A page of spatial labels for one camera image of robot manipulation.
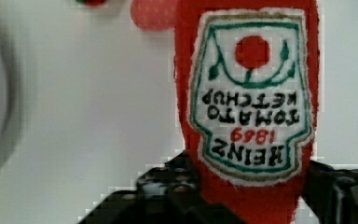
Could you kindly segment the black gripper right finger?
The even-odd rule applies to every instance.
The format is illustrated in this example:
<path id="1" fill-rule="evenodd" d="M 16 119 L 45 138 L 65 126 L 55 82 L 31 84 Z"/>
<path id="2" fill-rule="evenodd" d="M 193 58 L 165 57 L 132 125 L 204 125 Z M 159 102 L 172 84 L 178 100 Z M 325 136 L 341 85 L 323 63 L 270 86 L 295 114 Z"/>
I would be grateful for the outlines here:
<path id="1" fill-rule="evenodd" d="M 358 169 L 311 161 L 302 198 L 320 224 L 358 224 Z"/>

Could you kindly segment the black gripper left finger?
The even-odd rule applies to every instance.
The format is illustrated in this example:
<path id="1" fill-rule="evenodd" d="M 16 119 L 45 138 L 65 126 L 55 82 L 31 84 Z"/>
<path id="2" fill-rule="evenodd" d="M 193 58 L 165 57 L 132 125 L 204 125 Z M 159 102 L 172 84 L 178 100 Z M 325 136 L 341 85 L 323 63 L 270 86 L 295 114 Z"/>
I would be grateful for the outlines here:
<path id="1" fill-rule="evenodd" d="M 107 196 L 79 224 L 246 224 L 221 203 L 200 195 L 199 177 L 186 152 L 152 168 L 136 189 Z"/>

